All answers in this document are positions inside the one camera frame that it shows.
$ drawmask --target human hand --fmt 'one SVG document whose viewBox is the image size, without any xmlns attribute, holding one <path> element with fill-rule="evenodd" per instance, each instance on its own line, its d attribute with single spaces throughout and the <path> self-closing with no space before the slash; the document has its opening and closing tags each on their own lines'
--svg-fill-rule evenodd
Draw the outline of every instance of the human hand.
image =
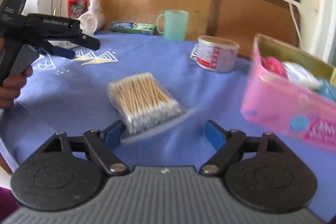
<svg viewBox="0 0 336 224">
<path fill-rule="evenodd" d="M 4 39 L 0 38 L 0 51 L 4 47 Z M 26 85 L 27 78 L 33 75 L 33 68 L 29 66 L 21 75 L 10 76 L 0 86 L 0 109 L 10 108 L 14 99 L 19 97 L 21 89 Z"/>
</svg>

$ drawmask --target translucent green plastic cup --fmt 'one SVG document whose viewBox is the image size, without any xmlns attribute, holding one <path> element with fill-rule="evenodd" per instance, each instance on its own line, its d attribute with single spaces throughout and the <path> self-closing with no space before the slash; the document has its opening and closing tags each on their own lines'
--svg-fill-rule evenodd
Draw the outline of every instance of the translucent green plastic cup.
<svg viewBox="0 0 336 224">
<path fill-rule="evenodd" d="M 165 17 L 164 31 L 159 30 L 159 20 Z M 179 10 L 166 10 L 157 18 L 157 31 L 163 34 L 164 39 L 169 41 L 183 41 L 188 25 L 189 13 Z"/>
</svg>

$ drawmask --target pink basket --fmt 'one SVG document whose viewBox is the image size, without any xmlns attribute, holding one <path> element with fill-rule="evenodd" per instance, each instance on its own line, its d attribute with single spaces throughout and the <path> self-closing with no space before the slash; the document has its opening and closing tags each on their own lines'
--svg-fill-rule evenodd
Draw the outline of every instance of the pink basket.
<svg viewBox="0 0 336 224">
<path fill-rule="evenodd" d="M 249 122 L 270 131 L 336 151 L 336 103 L 267 71 L 261 56 L 303 65 L 335 84 L 335 68 L 312 55 L 264 35 L 256 35 L 253 62 L 241 106 Z"/>
</svg>

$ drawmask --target blue circle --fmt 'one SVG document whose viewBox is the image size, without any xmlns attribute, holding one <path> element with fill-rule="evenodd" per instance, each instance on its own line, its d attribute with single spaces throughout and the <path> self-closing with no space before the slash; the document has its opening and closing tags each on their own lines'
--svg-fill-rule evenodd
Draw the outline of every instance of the blue circle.
<svg viewBox="0 0 336 224">
<path fill-rule="evenodd" d="M 309 119 L 304 115 L 295 116 L 290 123 L 292 131 L 303 131 L 309 126 Z"/>
</svg>

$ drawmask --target purple clothing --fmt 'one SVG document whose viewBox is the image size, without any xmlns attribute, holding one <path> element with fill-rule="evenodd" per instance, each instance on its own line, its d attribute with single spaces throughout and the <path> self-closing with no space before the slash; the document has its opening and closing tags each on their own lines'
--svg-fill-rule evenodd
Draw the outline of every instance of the purple clothing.
<svg viewBox="0 0 336 224">
<path fill-rule="evenodd" d="M 18 208 L 11 190 L 0 187 L 0 221 L 10 216 Z"/>
</svg>

